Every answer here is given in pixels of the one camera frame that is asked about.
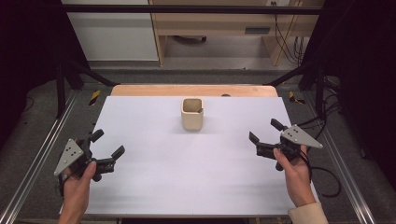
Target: white cabinet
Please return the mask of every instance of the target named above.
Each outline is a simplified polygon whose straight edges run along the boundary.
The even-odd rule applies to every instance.
[[[63,0],[64,4],[147,5],[147,0]],[[88,61],[158,61],[148,13],[68,13]]]

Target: white paper sheet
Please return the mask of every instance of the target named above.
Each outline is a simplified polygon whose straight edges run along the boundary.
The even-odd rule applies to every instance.
[[[86,214],[116,217],[286,215],[294,205],[276,161],[256,156],[252,131],[278,143],[277,119],[290,126],[281,98],[201,97],[204,126],[181,126],[185,97],[107,97],[92,143],[96,159],[124,145],[115,172],[91,184]]]

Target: hand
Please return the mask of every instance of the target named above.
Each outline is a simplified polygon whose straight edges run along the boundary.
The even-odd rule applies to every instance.
[[[88,207],[90,183],[96,172],[96,162],[92,161],[83,176],[70,176],[64,182],[64,206],[58,224],[79,223]]]
[[[306,146],[301,146],[301,151],[306,155]],[[285,155],[277,148],[274,149],[274,155],[285,170],[288,194],[294,205],[300,207],[315,203],[316,200],[310,185],[309,171],[305,162],[300,158],[289,162]]]

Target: ceramic cup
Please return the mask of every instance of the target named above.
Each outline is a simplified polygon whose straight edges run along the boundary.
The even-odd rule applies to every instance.
[[[204,123],[204,102],[200,98],[186,98],[181,103],[181,123],[187,131],[199,131]]]

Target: aluminum rail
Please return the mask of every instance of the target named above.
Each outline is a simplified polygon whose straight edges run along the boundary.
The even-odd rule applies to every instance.
[[[56,119],[54,124],[52,125],[52,128],[50,129],[49,134],[46,137],[46,140],[41,145],[41,148],[39,149],[37,155],[35,156],[35,159],[32,162],[32,165],[30,166],[25,177],[20,183],[20,186],[18,187],[11,201],[8,203],[7,208],[1,214],[0,224],[13,223],[14,220],[17,218],[17,215],[20,212],[21,207],[23,206],[23,203],[26,200],[30,190],[32,189],[32,186],[35,183],[35,180],[37,179],[46,158],[50,154],[52,146],[55,143],[59,132],[64,126],[64,123],[66,122],[70,111],[73,108],[77,96],[78,91],[71,91],[71,94],[66,102],[66,109],[64,113],[60,118]]]
[[[314,107],[313,95],[310,93],[304,93],[304,98],[307,100],[309,108],[311,109],[312,114],[315,116],[316,110]],[[344,190],[346,191],[346,194],[349,197],[353,208],[355,209],[359,221],[363,224],[374,224],[375,220],[370,208],[364,200],[361,191],[359,190],[359,187],[352,176],[352,173],[350,173],[349,169],[347,168],[347,165],[344,162],[337,145],[332,140],[329,130],[326,128],[323,132],[323,139],[325,144],[329,147],[328,152],[330,158],[332,159],[332,164],[334,165],[334,168],[340,177]]]
[[[181,6],[181,5],[74,5],[41,6],[66,12],[86,13],[204,13],[204,14],[277,14],[321,15],[340,12],[337,8],[322,7],[244,7],[244,6]]]

